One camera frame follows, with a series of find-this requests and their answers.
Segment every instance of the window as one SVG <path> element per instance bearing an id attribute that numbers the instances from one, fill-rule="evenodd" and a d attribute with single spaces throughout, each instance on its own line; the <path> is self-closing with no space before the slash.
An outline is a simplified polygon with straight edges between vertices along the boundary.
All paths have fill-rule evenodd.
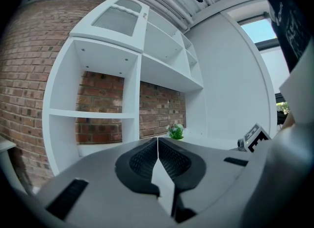
<path id="1" fill-rule="evenodd" d="M 241 26 L 254 43 L 277 38 L 268 19 L 244 24 Z"/>

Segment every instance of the shelf compartment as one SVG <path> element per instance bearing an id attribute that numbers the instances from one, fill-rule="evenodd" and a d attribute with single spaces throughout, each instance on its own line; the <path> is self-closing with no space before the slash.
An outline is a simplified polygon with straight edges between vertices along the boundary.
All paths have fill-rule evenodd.
<path id="1" fill-rule="evenodd" d="M 144 53 L 165 63 L 169 62 L 183 47 L 172 37 L 151 23 L 147 23 Z"/>
<path id="2" fill-rule="evenodd" d="M 170 65 L 146 54 L 142 56 L 141 81 L 180 92 L 203 88 L 195 79 L 183 75 Z"/>
<path id="3" fill-rule="evenodd" d="M 168 22 L 165 18 L 163 18 L 158 13 L 153 10 L 149 10 L 148 14 L 148 22 L 165 32 L 166 34 L 173 37 L 173 35 L 177 32 L 177 28 L 173 26 L 170 22 Z"/>
<path id="4" fill-rule="evenodd" d="M 188 47 L 186 49 L 195 59 L 197 59 L 197 56 L 196 56 L 196 52 L 195 52 L 195 49 L 194 49 L 194 46 L 191 45 L 190 47 Z"/>
<path id="5" fill-rule="evenodd" d="M 189 39 L 186 38 L 186 36 L 184 34 L 181 33 L 182 39 L 183 39 L 183 43 L 184 43 L 184 47 L 185 49 L 188 49 L 189 47 L 192 46 L 192 43 L 189 41 Z"/>
<path id="6" fill-rule="evenodd" d="M 192 78 L 200 84 L 203 84 L 202 73 L 200 69 L 199 63 L 195 63 L 190 66 L 191 76 Z"/>
<path id="7" fill-rule="evenodd" d="M 102 119 L 133 119 L 134 114 L 131 113 L 100 113 L 100 112 L 85 112 L 74 110 L 63 110 L 51 108 L 51 115 L 67 116 L 67 117 L 80 117 L 80 118 L 102 118 Z"/>
<path id="8" fill-rule="evenodd" d="M 187 54 L 187 59 L 190 66 L 193 66 L 196 63 L 198 63 L 197 60 L 191 55 L 189 51 L 186 50 L 186 54 Z"/>

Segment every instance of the green leaves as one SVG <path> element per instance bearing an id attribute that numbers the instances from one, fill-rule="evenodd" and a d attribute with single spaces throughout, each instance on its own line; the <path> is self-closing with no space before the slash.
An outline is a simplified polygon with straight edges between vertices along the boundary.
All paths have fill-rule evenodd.
<path id="1" fill-rule="evenodd" d="M 167 126 L 169 136 L 173 139 L 179 140 L 182 139 L 183 136 L 183 126 L 181 124 L 173 124 L 171 126 Z"/>

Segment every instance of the shelf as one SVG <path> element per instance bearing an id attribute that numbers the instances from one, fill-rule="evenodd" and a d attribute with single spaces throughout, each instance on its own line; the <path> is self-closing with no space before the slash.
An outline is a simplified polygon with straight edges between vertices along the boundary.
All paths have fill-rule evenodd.
<path id="1" fill-rule="evenodd" d="M 97 40 L 74 38 L 83 70 L 126 77 L 139 54 L 126 48 Z"/>
<path id="2" fill-rule="evenodd" d="M 183 39 L 185 49 L 188 49 L 190 46 L 192 46 L 192 43 L 189 41 L 189 39 L 186 38 L 184 34 L 181 33 L 181 36 Z"/>
<path id="3" fill-rule="evenodd" d="M 186 54 L 187 54 L 187 59 L 188 59 L 188 63 L 190 66 L 193 66 L 197 63 L 197 60 L 191 55 L 191 53 L 186 50 Z"/>
<path id="4" fill-rule="evenodd" d="M 195 63 L 194 65 L 190 66 L 190 71 L 192 79 L 202 84 L 202 82 L 200 81 L 200 79 L 202 80 L 200 65 L 198 63 Z"/>
<path id="5" fill-rule="evenodd" d="M 80 117 L 80 118 L 103 118 L 103 119 L 133 119 L 134 114 L 131 113 L 100 113 L 100 112 L 84 112 L 63 109 L 50 109 L 50 115 Z"/>
<path id="6" fill-rule="evenodd" d="M 148 22 L 170 35 L 170 37 L 173 37 L 173 35 L 177 32 L 177 28 L 175 26 L 151 9 L 148 14 Z"/>
<path id="7" fill-rule="evenodd" d="M 146 15 L 149 14 L 149 6 L 135 0 L 134 3 L 138 3 L 138 5 L 141 6 L 140 12 L 137 13 L 134 12 L 134 8 L 133 10 L 130 9 L 132 5 L 126 5 L 124 2 L 123 6 L 119 1 L 121 0 L 106 0 L 106 2 L 95 7 L 76 24 L 71 30 L 70 36 L 109 42 L 142 53 L 144 50 L 144 37 L 147 23 Z M 127 11 L 128 15 L 133 14 L 136 18 L 126 16 L 126 13 L 122 13 L 122 16 L 115 17 L 112 12 L 113 9 L 117 8 L 121 11 Z M 94 26 L 94 23 L 98 19 L 100 19 L 98 22 L 101 27 Z M 121 30 L 118 24 L 122 25 L 124 30 Z"/>
<path id="8" fill-rule="evenodd" d="M 195 59 L 197 59 L 196 52 L 195 52 L 195 49 L 194 49 L 194 46 L 193 46 L 193 45 L 191 45 L 190 47 L 188 47 L 186 50 L 189 51 L 190 54 L 191 54 Z"/>
<path id="9" fill-rule="evenodd" d="M 92 153 L 100 152 L 103 150 L 111 149 L 122 145 L 123 143 L 111 143 L 111 144 L 79 144 L 78 153 L 80 157 L 90 155 Z"/>
<path id="10" fill-rule="evenodd" d="M 165 63 L 169 62 L 183 47 L 172 37 L 151 23 L 147 23 L 144 53 Z"/>
<path id="11" fill-rule="evenodd" d="M 203 88 L 195 79 L 183 75 L 168 64 L 147 54 L 142 56 L 141 81 L 180 92 Z"/>

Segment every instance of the black mesh vent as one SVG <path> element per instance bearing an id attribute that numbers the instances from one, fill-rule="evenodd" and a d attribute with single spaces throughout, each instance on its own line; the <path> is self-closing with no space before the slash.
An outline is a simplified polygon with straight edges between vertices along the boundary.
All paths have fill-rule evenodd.
<path id="1" fill-rule="evenodd" d="M 47 211 L 59 219 L 65 219 L 87 185 L 85 180 L 74 179 L 47 207 Z"/>
<path id="2" fill-rule="evenodd" d="M 159 142 L 158 150 L 159 159 L 172 180 L 186 172 L 191 167 L 191 160 L 187 156 L 174 150 L 168 145 Z"/>
<path id="3" fill-rule="evenodd" d="M 152 179 L 157 160 L 157 142 L 154 142 L 130 158 L 131 169 L 145 179 Z"/>

